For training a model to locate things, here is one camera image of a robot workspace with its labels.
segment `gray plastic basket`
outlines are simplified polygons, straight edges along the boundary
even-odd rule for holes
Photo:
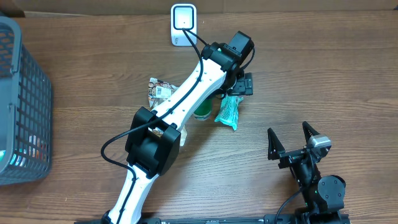
[[[0,185],[50,172],[52,97],[51,82],[23,46],[18,24],[0,16]]]

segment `cable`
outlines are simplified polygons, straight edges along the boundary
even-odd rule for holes
[[[313,164],[313,160],[312,160],[312,156],[311,156],[311,150],[308,151],[307,153],[308,158],[311,160],[311,179],[310,179],[310,184],[313,182],[314,178],[315,178],[315,166]],[[296,193],[294,193],[292,196],[290,196],[290,198],[288,198],[278,209],[278,212],[275,215],[275,220],[274,220],[274,224],[277,224],[278,222],[278,216],[280,215],[280,213],[282,212],[282,210],[284,209],[284,207],[291,201],[293,200],[297,195],[299,195],[300,193],[302,193],[304,191],[304,189],[309,188],[310,186],[306,186],[306,187],[301,187]]]
[[[121,209],[120,209],[120,211],[119,211],[119,217],[118,217],[118,221],[116,222],[116,224],[119,224],[119,222],[120,222],[120,219],[121,219],[122,214],[123,214],[123,211],[124,211],[124,207],[126,206],[126,203],[127,203],[128,199],[129,199],[129,197],[130,197],[130,195],[131,195],[132,189],[134,188],[134,185],[136,184],[137,175],[136,175],[136,173],[134,172],[134,170],[133,170],[131,167],[129,167],[129,166],[125,165],[125,164],[122,164],[122,163],[120,163],[120,162],[116,162],[116,161],[114,161],[114,160],[108,158],[108,157],[105,155],[105,148],[106,148],[109,144],[111,144],[112,142],[114,142],[114,141],[116,141],[116,140],[118,140],[118,139],[120,139],[120,138],[122,138],[122,137],[124,137],[124,136],[126,136],[126,135],[128,135],[128,134],[131,134],[131,133],[136,132],[136,131],[138,131],[138,130],[140,130],[140,129],[143,129],[143,128],[148,128],[149,126],[152,126],[152,125],[158,123],[159,121],[162,121],[163,118],[165,118],[167,115],[173,113],[173,110],[174,110],[176,107],[178,107],[179,104],[182,103],[182,102],[189,96],[189,94],[195,89],[195,87],[199,84],[199,82],[200,82],[200,80],[201,80],[201,76],[203,75],[203,60],[202,60],[202,57],[201,57],[201,55],[200,55],[200,52],[199,52],[198,48],[197,48],[196,45],[192,42],[191,38],[188,36],[187,31],[188,31],[189,33],[193,34],[195,37],[197,37],[197,38],[198,38],[200,41],[202,41],[204,44],[207,45],[207,43],[206,43],[204,40],[202,40],[200,37],[198,37],[196,34],[192,33],[191,31],[186,30],[186,29],[182,29],[182,32],[185,34],[185,36],[187,37],[187,39],[188,39],[189,42],[191,43],[192,47],[195,49],[195,52],[197,53],[197,55],[198,55],[198,57],[199,57],[199,61],[200,61],[200,73],[199,73],[199,77],[197,78],[196,82],[193,84],[193,86],[191,87],[191,89],[189,89],[188,92],[187,92],[178,102],[176,102],[176,104],[174,104],[173,107],[171,107],[170,109],[168,109],[167,112],[166,112],[165,114],[163,114],[162,116],[158,117],[157,119],[155,119],[155,120],[153,120],[153,121],[151,121],[151,122],[149,122],[149,123],[147,123],[147,124],[143,124],[143,125],[141,125],[141,126],[139,126],[139,127],[136,127],[136,128],[134,128],[134,129],[130,129],[130,130],[125,131],[125,132],[123,132],[123,133],[121,133],[121,134],[118,134],[117,136],[115,136],[115,137],[109,139],[108,141],[106,141],[106,143],[105,143],[105,144],[102,146],[102,148],[101,148],[101,156],[102,156],[102,158],[104,158],[104,160],[106,160],[107,162],[110,162],[110,163],[112,163],[112,164],[114,164],[114,165],[117,165],[117,166],[119,166],[119,167],[126,168],[126,169],[129,170],[129,171],[132,173],[132,175],[133,175],[132,183],[131,183],[129,192],[127,193],[126,198],[124,199],[124,202],[123,202],[123,204],[122,204],[122,207],[121,207]]]
[[[254,54],[255,54],[255,53],[256,53],[256,50],[255,50],[254,47],[253,47],[250,60],[249,60],[245,65],[243,65],[243,66],[241,67],[241,70],[246,69],[246,68],[250,65],[251,61],[252,61],[253,58],[254,58]]]
[[[284,209],[284,207],[291,201],[293,200],[297,195],[299,195],[301,192],[303,192],[304,188],[301,187],[296,193],[294,193],[292,196],[290,196],[290,198],[288,198],[279,208],[278,212],[275,215],[275,220],[274,220],[274,224],[278,223],[278,216],[280,215],[280,213],[282,212],[282,210]]]
[[[207,43],[206,43],[206,41],[204,41],[202,38],[200,38],[196,33],[194,33],[194,32],[192,32],[192,31],[190,31],[190,30],[187,30],[187,29],[182,29],[182,32],[184,32],[184,31],[187,31],[187,32],[189,32],[190,34],[192,34],[192,35],[194,35],[197,39],[199,39],[204,45],[208,45]]]
[[[217,99],[219,99],[219,100],[223,100],[224,98],[226,98],[226,96],[227,96],[226,90],[223,90],[222,88],[219,88],[218,90],[221,90],[221,91],[223,91],[224,93],[221,93],[221,95],[222,95],[221,98],[220,98],[220,97],[217,97],[217,96],[215,96],[215,98],[217,98]]]

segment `cardboard wall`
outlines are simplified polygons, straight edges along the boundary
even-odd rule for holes
[[[392,10],[398,0],[13,0],[23,11],[84,15],[168,14],[176,2],[198,13]]]

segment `wooden table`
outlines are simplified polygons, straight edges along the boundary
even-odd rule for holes
[[[148,106],[150,77],[180,85],[197,56],[171,45],[168,15],[17,21],[55,90],[53,168],[44,180],[0,188],[0,223],[100,218],[126,176],[100,147]],[[298,187],[288,169],[267,160],[266,130],[298,149],[308,121],[333,140],[318,167],[347,182],[343,213],[352,223],[398,222],[398,13],[207,14],[198,30],[208,42],[228,42],[238,30],[253,38],[254,95],[239,107],[237,131],[214,123],[219,103],[210,120],[188,122],[186,145],[155,182],[146,215],[275,213]],[[124,162],[124,144],[107,155]],[[284,212],[302,205],[298,197]]]

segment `snack wrapper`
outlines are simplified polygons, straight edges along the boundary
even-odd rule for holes
[[[218,113],[215,122],[221,121],[223,124],[231,126],[234,131],[238,128],[238,106],[243,101],[240,96],[226,96],[221,101],[220,112]]]
[[[178,87],[168,82],[158,80],[157,78],[150,78],[148,84],[148,100],[150,110],[153,110],[156,106],[170,98],[170,96],[172,96],[177,89]],[[187,134],[187,130],[184,126],[181,130],[180,146],[185,144]]]

